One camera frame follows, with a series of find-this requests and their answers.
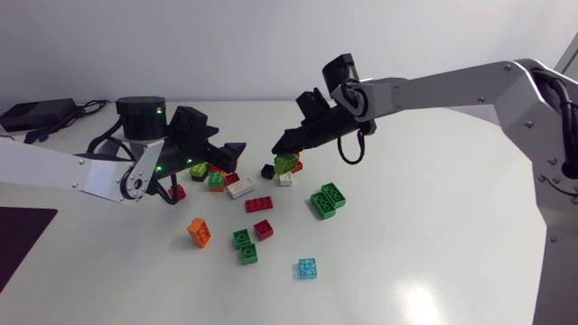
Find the lego brick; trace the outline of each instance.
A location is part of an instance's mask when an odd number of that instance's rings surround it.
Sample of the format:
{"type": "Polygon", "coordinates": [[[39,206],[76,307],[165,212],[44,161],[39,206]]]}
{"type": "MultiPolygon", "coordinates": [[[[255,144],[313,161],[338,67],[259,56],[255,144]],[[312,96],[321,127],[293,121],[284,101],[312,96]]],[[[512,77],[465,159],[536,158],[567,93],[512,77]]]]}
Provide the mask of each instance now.
{"type": "Polygon", "coordinates": [[[226,185],[230,185],[230,184],[237,182],[237,181],[240,181],[240,179],[239,179],[236,172],[233,172],[232,174],[225,176],[225,184],[226,185]]]}
{"type": "Polygon", "coordinates": [[[275,176],[275,167],[273,167],[273,165],[266,163],[265,166],[263,166],[263,169],[261,170],[261,176],[263,176],[263,178],[266,178],[268,180],[272,180],[273,176],[275,176]]]}
{"type": "Polygon", "coordinates": [[[225,191],[225,184],[223,184],[223,186],[209,186],[209,191],[222,193],[225,191]]]}
{"type": "Polygon", "coordinates": [[[317,279],[317,265],[314,258],[303,258],[299,260],[299,278],[317,279]]]}
{"type": "Polygon", "coordinates": [[[302,162],[297,162],[297,165],[295,166],[295,168],[291,171],[292,173],[296,173],[300,170],[303,169],[303,163],[302,162]]]}
{"type": "Polygon", "coordinates": [[[235,246],[237,248],[246,244],[251,244],[251,238],[249,238],[249,232],[246,229],[235,231],[233,233],[233,239],[235,239],[235,246]]]}
{"type": "Polygon", "coordinates": [[[209,175],[209,187],[220,188],[225,185],[225,176],[220,172],[213,172],[209,175]]]}
{"type": "Polygon", "coordinates": [[[243,245],[240,248],[240,251],[241,251],[241,264],[247,265],[258,261],[256,257],[255,244],[243,245]]]}
{"type": "Polygon", "coordinates": [[[279,185],[291,186],[291,184],[293,184],[293,174],[291,172],[279,175],[279,185]]]}
{"type": "Polygon", "coordinates": [[[223,171],[222,169],[220,169],[219,167],[215,166],[215,165],[212,164],[212,163],[209,163],[209,170],[210,170],[211,172],[220,172],[220,173],[222,173],[223,175],[228,175],[227,172],[223,171]]]}
{"type": "Polygon", "coordinates": [[[242,195],[249,193],[256,188],[255,181],[250,177],[246,177],[241,181],[234,182],[227,187],[231,198],[236,199],[242,195]]]}
{"type": "Polygon", "coordinates": [[[209,243],[209,227],[204,219],[195,218],[187,230],[189,230],[189,235],[196,246],[204,248],[209,243]]]}
{"type": "Polygon", "coordinates": [[[200,181],[200,182],[204,182],[207,179],[207,176],[209,176],[209,171],[205,171],[205,174],[198,177],[198,176],[191,176],[191,179],[193,181],[200,181]]]}
{"type": "Polygon", "coordinates": [[[335,208],[341,208],[345,205],[345,197],[337,189],[337,186],[333,183],[325,184],[322,186],[322,192],[325,194],[327,199],[333,203],[335,208]]]}
{"type": "Polygon", "coordinates": [[[264,240],[273,235],[273,228],[269,225],[269,221],[267,219],[257,222],[253,228],[255,229],[256,235],[259,237],[259,240],[264,240]]]}
{"type": "Polygon", "coordinates": [[[335,207],[323,192],[315,193],[311,196],[311,203],[319,212],[322,219],[333,217],[335,215],[335,207]]]}
{"type": "MultiPolygon", "coordinates": [[[[182,200],[187,196],[187,193],[185,193],[181,184],[177,184],[177,194],[179,195],[179,200],[182,200]]],[[[172,198],[172,187],[169,188],[169,196],[172,198]]]]}
{"type": "Polygon", "coordinates": [[[275,158],[275,172],[282,175],[286,172],[292,171],[299,162],[299,157],[296,154],[282,154],[275,158]]]}
{"type": "Polygon", "coordinates": [[[273,208],[273,200],[271,200],[271,197],[264,197],[245,201],[245,211],[247,213],[272,208],[273,208]]]}
{"type": "Polygon", "coordinates": [[[208,167],[207,163],[197,163],[196,165],[189,168],[189,174],[191,177],[203,177],[207,174],[208,167]]]}

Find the red lego brick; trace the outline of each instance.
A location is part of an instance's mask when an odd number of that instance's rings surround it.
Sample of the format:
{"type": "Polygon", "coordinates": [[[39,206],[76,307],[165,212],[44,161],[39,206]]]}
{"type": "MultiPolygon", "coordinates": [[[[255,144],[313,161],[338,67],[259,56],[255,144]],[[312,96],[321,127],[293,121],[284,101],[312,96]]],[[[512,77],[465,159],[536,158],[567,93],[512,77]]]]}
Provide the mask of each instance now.
{"type": "Polygon", "coordinates": [[[187,230],[189,230],[189,235],[196,246],[204,248],[209,243],[210,232],[205,220],[195,218],[187,230]]]}
{"type": "MultiPolygon", "coordinates": [[[[179,193],[179,200],[182,200],[187,196],[187,193],[184,192],[184,188],[181,184],[177,184],[177,192],[179,193]]],[[[172,187],[169,189],[169,196],[172,198],[172,187]]]]}
{"type": "Polygon", "coordinates": [[[301,169],[303,169],[303,163],[302,162],[298,162],[297,165],[295,166],[295,169],[293,169],[291,171],[291,173],[296,173],[298,171],[300,171],[301,169]]]}
{"type": "Polygon", "coordinates": [[[273,208],[273,200],[271,200],[271,197],[264,197],[245,201],[245,210],[247,211],[247,213],[272,208],[273,208]]]}
{"type": "Polygon", "coordinates": [[[269,221],[267,219],[257,222],[254,226],[256,235],[259,237],[259,240],[264,240],[273,235],[273,228],[269,225],[269,221]]]}
{"type": "Polygon", "coordinates": [[[225,184],[230,185],[236,181],[239,181],[239,177],[236,172],[225,176],[225,184]]]}
{"type": "Polygon", "coordinates": [[[212,163],[210,163],[210,162],[209,162],[209,170],[210,170],[211,172],[220,172],[220,173],[222,173],[222,174],[225,175],[225,176],[228,175],[228,172],[223,171],[222,169],[220,169],[219,167],[215,166],[214,164],[212,164],[212,163]]]}

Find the dark mat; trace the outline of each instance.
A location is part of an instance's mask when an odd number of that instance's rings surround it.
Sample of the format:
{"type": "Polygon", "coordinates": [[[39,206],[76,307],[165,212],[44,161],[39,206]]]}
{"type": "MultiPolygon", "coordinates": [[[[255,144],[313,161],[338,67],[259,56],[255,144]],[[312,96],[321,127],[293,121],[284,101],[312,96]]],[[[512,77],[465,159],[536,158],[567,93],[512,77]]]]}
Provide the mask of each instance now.
{"type": "Polygon", "coordinates": [[[0,293],[56,212],[0,207],[0,293]]]}

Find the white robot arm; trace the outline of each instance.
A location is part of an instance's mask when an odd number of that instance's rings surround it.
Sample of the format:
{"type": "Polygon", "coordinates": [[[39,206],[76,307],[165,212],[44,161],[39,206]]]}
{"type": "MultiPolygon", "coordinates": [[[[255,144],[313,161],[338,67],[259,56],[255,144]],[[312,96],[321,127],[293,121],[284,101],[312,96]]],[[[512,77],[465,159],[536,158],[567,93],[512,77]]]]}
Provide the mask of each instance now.
{"type": "Polygon", "coordinates": [[[487,105],[506,136],[530,159],[536,201],[547,226],[534,324],[578,323],[578,98],[576,81],[535,60],[504,61],[420,79],[359,81],[344,54],[323,69],[337,106],[318,89],[297,99],[302,126],[285,130],[273,153],[295,153],[358,130],[374,119],[407,109],[487,105]]]}

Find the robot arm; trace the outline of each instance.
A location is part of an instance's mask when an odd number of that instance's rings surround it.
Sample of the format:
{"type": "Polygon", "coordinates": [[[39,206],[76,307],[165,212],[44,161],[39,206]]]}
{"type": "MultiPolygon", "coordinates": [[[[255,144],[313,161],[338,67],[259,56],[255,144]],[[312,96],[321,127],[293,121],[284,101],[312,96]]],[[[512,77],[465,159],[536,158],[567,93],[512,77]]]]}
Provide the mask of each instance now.
{"type": "Polygon", "coordinates": [[[375,132],[375,118],[406,109],[493,107],[506,136],[533,164],[536,202],[547,226],[534,323],[578,320],[578,108],[571,100],[578,98],[576,81],[534,60],[420,79],[360,81],[349,54],[325,66],[323,76],[337,106],[329,108],[317,89],[303,93],[297,102],[305,120],[285,130],[273,153],[339,141],[355,130],[362,144],[363,135],[375,132]]]}
{"type": "Polygon", "coordinates": [[[138,202],[145,194],[159,194],[175,204],[176,172],[202,162],[233,172],[245,149],[244,143],[221,148],[210,144],[209,137],[219,129],[207,125],[207,116],[192,107],[177,107],[167,125],[162,97],[120,98],[117,112],[118,122],[93,140],[86,153],[59,153],[0,139],[0,181],[80,190],[122,203],[138,202]],[[121,126],[124,133],[113,136],[121,126]],[[118,157],[121,147],[128,159],[118,157]],[[167,176],[172,180],[172,197],[158,182],[167,176]]]}

